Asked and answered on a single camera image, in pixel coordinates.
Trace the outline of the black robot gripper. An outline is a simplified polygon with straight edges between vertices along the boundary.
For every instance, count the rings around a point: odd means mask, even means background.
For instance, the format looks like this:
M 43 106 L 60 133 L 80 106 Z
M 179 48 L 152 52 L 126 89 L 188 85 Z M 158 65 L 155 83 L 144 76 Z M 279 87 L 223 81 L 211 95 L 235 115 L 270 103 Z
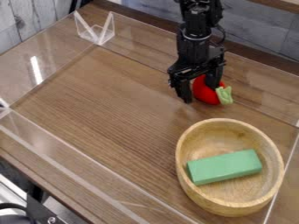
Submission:
M 184 59 L 178 59 L 168 68 L 170 85 L 178 88 L 178 96 L 186 103 L 192 102 L 191 82 L 194 78 L 206 74 L 206 85 L 211 89 L 220 86 L 223 67 L 226 66 L 224 47 L 210 47 L 208 59 L 204 62 L 188 63 Z

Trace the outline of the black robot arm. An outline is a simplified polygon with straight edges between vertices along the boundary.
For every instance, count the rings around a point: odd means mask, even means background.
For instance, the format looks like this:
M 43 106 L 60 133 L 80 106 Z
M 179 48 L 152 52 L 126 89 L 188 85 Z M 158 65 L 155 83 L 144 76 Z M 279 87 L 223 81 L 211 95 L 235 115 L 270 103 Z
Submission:
M 168 83 L 186 103 L 192 102 L 191 81 L 204 76 L 211 90 L 220 86 L 226 31 L 220 0 L 174 0 L 180 5 L 182 23 L 176 33 L 178 60 L 170 66 Z

